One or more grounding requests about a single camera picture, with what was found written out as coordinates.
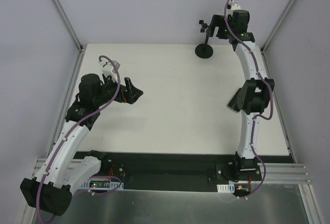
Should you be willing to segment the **black phone stand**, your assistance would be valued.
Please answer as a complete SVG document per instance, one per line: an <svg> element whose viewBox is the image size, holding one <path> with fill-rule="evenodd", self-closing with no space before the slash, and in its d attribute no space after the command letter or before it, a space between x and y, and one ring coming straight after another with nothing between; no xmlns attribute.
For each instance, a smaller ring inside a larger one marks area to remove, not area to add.
<svg viewBox="0 0 330 224"><path fill-rule="evenodd" d="M208 59L213 55L213 49L212 47L208 44L209 40L209 35L207 33L207 29L209 25L205 23L203 20L199 20L199 24L201 25L200 32L205 33L205 40L204 43L199 44L195 48L195 54L202 59Z"/></svg>

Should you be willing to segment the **black smartphone clear case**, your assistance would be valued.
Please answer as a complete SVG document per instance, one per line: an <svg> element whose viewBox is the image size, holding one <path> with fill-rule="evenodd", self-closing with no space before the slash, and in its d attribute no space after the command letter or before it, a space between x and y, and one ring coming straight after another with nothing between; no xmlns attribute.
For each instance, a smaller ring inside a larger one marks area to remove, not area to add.
<svg viewBox="0 0 330 224"><path fill-rule="evenodd" d="M241 93L241 88L239 88L228 102L227 107L230 108L232 111L238 113L243 108L243 102L243 94Z"/></svg>

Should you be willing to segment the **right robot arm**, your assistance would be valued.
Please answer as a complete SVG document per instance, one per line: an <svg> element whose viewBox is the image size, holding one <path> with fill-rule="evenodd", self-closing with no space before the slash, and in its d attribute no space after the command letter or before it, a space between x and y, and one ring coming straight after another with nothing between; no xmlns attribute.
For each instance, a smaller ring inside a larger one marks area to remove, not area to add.
<svg viewBox="0 0 330 224"><path fill-rule="evenodd" d="M214 15L207 27L208 37L216 35L228 40L238 56L245 83L228 103L228 107L242 115L241 135L235 158L221 169L221 176L238 182L248 180L259 170L256 154L259 123L266 108L274 111L273 90L275 82L263 73L257 58L261 55L254 35L248 32L250 14L235 4L225 7L224 15Z"/></svg>

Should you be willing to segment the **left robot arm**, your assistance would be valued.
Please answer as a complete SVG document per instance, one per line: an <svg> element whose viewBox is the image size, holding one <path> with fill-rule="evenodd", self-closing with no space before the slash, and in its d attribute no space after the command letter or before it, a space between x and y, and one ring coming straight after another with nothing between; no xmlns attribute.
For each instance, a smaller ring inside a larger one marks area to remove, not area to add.
<svg viewBox="0 0 330 224"><path fill-rule="evenodd" d="M20 185L30 207L61 216L68 209L73 195L90 177L108 174L109 165L99 153L86 156L73 170L68 168L106 105L112 101L134 104L143 95L130 78L126 77L124 82L119 85L111 76L82 76L79 92L67 111L56 144L34 177L23 179Z"/></svg>

